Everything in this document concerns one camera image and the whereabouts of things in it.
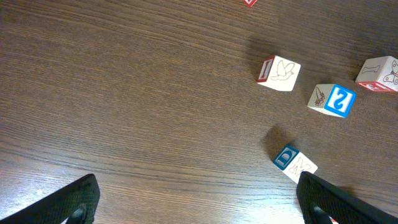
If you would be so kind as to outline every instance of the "wooden table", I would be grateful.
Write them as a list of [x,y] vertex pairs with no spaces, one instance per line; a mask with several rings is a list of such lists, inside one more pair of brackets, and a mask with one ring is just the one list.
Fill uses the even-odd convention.
[[[398,57],[397,1],[3,4],[0,218],[94,173],[96,223],[303,223],[288,143],[398,216],[398,97],[353,81]],[[292,92],[256,84],[272,54]],[[318,83],[357,93],[346,119],[307,108]]]

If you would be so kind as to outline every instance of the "black plastic part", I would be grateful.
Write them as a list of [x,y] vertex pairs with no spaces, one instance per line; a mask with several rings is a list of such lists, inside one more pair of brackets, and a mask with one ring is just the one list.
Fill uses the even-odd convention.
[[398,223],[393,217],[372,205],[309,173],[302,172],[297,186],[297,197],[306,224],[331,223]]
[[91,224],[100,200],[94,174],[88,174],[0,221],[0,224]]

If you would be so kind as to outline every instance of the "wooden block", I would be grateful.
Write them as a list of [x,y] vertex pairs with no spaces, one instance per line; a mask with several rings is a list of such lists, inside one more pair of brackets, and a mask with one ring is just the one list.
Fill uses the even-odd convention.
[[267,58],[257,83],[278,91],[292,91],[301,65],[280,56]]
[[257,0],[243,0],[249,7],[252,7]]
[[371,91],[398,91],[398,60],[391,56],[367,59],[356,83]]
[[355,98],[355,92],[337,84],[318,84],[307,106],[327,115],[346,118]]
[[284,147],[273,160],[273,163],[296,184],[299,182],[300,174],[303,171],[313,174],[318,169],[317,165],[311,162],[309,158],[290,145]]

